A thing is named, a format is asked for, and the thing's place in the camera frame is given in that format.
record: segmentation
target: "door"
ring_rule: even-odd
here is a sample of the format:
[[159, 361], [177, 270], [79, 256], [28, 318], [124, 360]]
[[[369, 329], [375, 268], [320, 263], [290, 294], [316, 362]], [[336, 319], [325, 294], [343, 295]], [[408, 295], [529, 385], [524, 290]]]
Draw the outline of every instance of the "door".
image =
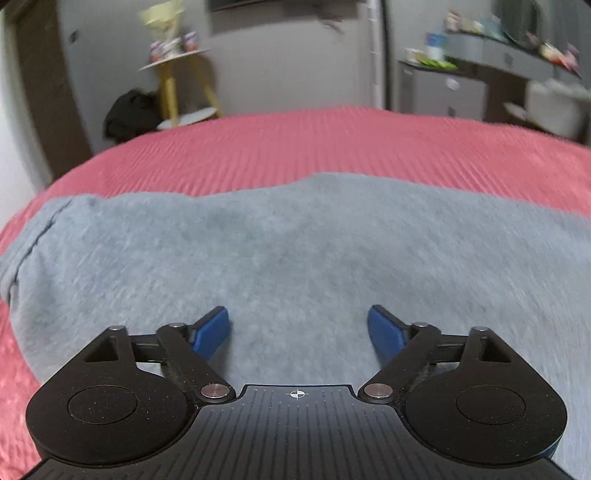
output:
[[66, 73], [56, 2], [28, 2], [14, 21], [29, 112], [55, 180], [92, 156]]

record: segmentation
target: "metal pin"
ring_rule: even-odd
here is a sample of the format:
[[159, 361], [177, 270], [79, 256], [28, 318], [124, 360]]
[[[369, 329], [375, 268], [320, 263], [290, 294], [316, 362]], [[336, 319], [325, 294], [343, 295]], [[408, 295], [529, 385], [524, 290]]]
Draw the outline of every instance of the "metal pin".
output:
[[201, 389], [201, 395], [207, 398], [223, 398], [230, 393], [227, 385], [210, 383]]
[[386, 385], [385, 383], [371, 383], [366, 385], [363, 389], [365, 394], [371, 398], [388, 398], [394, 390], [390, 385]]

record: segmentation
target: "ribbed black surface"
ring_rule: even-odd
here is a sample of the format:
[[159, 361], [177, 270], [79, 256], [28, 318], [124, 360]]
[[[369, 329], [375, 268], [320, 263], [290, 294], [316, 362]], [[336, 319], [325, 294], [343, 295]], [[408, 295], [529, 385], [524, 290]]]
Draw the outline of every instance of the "ribbed black surface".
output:
[[[294, 398], [291, 392], [305, 393]], [[202, 409], [188, 432], [149, 459], [89, 469], [56, 460], [31, 480], [532, 480], [569, 479], [549, 460], [519, 468], [454, 463], [419, 444], [388, 406], [347, 387], [249, 386], [233, 403]]]

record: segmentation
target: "red bedspread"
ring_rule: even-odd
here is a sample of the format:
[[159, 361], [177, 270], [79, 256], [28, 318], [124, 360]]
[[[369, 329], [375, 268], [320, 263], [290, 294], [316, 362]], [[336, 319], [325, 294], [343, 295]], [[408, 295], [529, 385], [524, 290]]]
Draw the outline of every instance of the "red bedspread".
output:
[[[394, 177], [591, 215], [586, 148], [515, 127], [339, 108], [221, 119], [112, 148], [40, 193], [10, 221], [0, 235], [0, 254], [54, 197], [201, 196], [276, 186], [321, 171]], [[0, 359], [0, 478], [13, 480], [38, 461], [24, 424], [38, 384], [1, 301]]]

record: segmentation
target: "blue gripper pad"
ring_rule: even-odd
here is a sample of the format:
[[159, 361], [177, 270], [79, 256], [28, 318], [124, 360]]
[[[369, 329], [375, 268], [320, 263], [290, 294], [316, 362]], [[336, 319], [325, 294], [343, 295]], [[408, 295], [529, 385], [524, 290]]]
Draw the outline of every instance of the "blue gripper pad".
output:
[[369, 338], [382, 365], [387, 364], [406, 345], [404, 330], [394, 325], [374, 307], [369, 309], [368, 330]]
[[193, 351], [209, 360], [229, 335], [230, 317], [228, 311], [222, 309], [196, 332]]

